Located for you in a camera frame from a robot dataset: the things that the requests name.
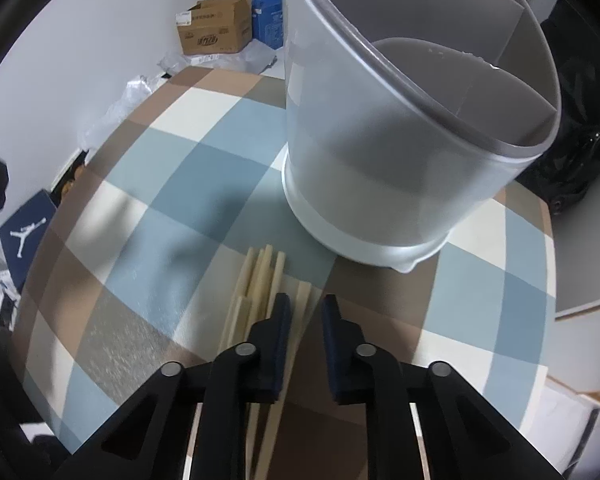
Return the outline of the clear plastic bags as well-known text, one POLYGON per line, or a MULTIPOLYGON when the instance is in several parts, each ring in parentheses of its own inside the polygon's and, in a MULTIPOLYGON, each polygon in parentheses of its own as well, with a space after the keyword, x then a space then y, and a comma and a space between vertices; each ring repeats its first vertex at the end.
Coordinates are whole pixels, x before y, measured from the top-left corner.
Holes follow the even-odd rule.
POLYGON ((79 149, 86 154, 87 162, 93 158, 111 133, 169 77, 192 66, 222 68, 222 70, 236 70, 236 72, 256 75, 273 74, 275 77, 283 78, 284 49, 274 50, 255 39, 235 54, 184 55, 178 52, 168 52, 158 65, 163 70, 162 75, 154 78, 136 76, 128 81, 120 99, 108 107, 105 115, 97 119, 90 128, 78 134, 79 149))

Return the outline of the wooden chopstick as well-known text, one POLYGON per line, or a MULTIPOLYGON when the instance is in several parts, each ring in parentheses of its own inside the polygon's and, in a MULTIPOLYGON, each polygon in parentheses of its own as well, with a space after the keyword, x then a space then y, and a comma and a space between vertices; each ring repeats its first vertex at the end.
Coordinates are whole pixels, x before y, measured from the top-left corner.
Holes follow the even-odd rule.
POLYGON ((234 310, 237 304, 237 300, 239 297, 244 296, 247 286, 249 285, 250 276, 252 272, 252 266, 254 261, 254 248, 250 247, 248 249, 247 255, 245 256, 245 260, 242 263, 242 267, 240 268, 238 278, 236 284, 234 286, 232 296, 230 297, 230 306, 227 310, 227 315, 224 323, 224 327, 222 330, 222 335, 220 339, 218 352, 221 353, 227 348, 228 340, 230 339, 230 331, 234 326, 234 310))
POLYGON ((263 311, 264 318, 269 318, 273 312, 275 297, 280 291, 280 284, 282 284, 285 262, 286 254, 278 252, 274 268, 268 274, 268 296, 266 296, 266 309, 263 311))
MULTIPOLYGON (((273 247, 266 245, 261 249, 257 258, 256 265, 251 275, 251 281, 247 290, 247 298, 250 300, 250 311, 246 325, 245 335, 250 334, 254 323, 262 320, 266 313, 268 304, 268 292, 270 291, 271 260, 273 247)), ((259 405, 250 404, 248 411, 248 424, 246 430, 246 450, 245 450, 245 478, 250 478, 252 456, 254 449, 254 440, 256 440, 259 405)))
POLYGON ((260 451, 254 472, 254 480, 266 480, 268 470, 274 453, 280 420, 282 419, 284 404, 288 392, 289 382, 294 368, 300 340, 304 329, 304 319, 306 318, 306 309, 308 308, 312 285, 309 282, 300 282, 298 285, 296 298, 291 301, 292 319, 290 332, 287 342, 286 362, 284 368, 283 385, 280 389, 278 400, 268 410, 264 431, 262 434, 260 451))

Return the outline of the blue cardboard box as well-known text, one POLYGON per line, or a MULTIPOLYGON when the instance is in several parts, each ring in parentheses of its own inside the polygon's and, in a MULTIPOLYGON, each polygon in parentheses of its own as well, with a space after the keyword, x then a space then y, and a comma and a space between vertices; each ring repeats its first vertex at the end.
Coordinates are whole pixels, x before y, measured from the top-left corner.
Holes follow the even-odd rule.
POLYGON ((284 44, 283 0, 251 0, 252 36, 277 50, 284 44))

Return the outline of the black backpack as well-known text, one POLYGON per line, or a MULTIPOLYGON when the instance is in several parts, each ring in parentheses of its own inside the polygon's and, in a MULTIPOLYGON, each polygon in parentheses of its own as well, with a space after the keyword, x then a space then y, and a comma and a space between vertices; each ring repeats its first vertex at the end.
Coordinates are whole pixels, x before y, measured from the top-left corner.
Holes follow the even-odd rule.
POLYGON ((557 68, 562 114, 552 146, 517 178, 558 216, 600 176, 600 36, 566 0, 542 31, 557 68))

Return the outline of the navy Jordan shoe box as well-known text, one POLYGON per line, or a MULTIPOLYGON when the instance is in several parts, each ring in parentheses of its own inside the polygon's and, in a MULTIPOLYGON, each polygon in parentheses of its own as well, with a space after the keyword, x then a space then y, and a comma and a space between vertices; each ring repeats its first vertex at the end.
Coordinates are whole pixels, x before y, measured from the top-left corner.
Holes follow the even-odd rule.
POLYGON ((0 227, 3 254, 17 292, 22 292, 38 245, 56 210, 50 193, 39 190, 0 227))

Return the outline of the brown cardboard box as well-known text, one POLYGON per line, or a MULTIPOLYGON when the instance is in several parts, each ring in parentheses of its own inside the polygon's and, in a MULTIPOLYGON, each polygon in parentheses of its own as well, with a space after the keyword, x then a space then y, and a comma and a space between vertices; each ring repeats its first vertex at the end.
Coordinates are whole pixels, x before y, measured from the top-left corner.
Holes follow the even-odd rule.
POLYGON ((200 0, 175 24, 185 55, 238 53, 252 40, 251 0, 200 0))

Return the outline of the grey divided utensil holder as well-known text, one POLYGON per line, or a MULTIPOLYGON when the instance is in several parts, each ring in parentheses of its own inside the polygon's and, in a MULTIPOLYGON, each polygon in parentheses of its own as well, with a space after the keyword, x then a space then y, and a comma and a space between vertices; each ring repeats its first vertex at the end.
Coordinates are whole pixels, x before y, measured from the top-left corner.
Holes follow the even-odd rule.
POLYGON ((284 0, 302 226, 410 272, 556 138, 557 70, 526 0, 284 0))

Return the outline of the wooden chopstick in pile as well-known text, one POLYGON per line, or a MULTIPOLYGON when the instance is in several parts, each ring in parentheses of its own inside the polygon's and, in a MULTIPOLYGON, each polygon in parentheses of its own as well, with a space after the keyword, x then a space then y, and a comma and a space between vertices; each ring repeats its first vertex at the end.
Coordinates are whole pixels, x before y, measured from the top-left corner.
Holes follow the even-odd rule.
POLYGON ((282 284, 285 262, 286 254, 278 252, 274 268, 268 274, 268 296, 266 296, 266 309, 263 311, 264 318, 269 318, 273 312, 275 297, 280 291, 280 284, 282 284))
POLYGON ((242 263, 242 267, 240 268, 238 278, 236 284, 234 286, 232 296, 230 297, 230 306, 227 310, 227 315, 224 323, 224 327, 222 330, 222 335, 220 339, 218 352, 221 353, 227 348, 228 340, 230 339, 230 331, 234 326, 234 310, 237 304, 237 300, 239 297, 244 296, 247 286, 249 285, 250 276, 252 272, 252 266, 254 261, 254 248, 250 247, 248 249, 247 255, 245 256, 245 260, 242 263))
MULTIPOLYGON (((271 260, 273 247, 266 245, 261 249, 257 258, 256 265, 251 275, 251 281, 247 290, 247 298, 250 300, 250 311, 246 325, 245 335, 250 334, 254 323, 262 320, 266 313, 268 304, 268 292, 270 291, 271 260)), ((246 430, 246 450, 245 450, 245 478, 250 478, 252 456, 254 449, 254 440, 256 440, 259 405, 250 404, 248 411, 248 424, 246 430)))

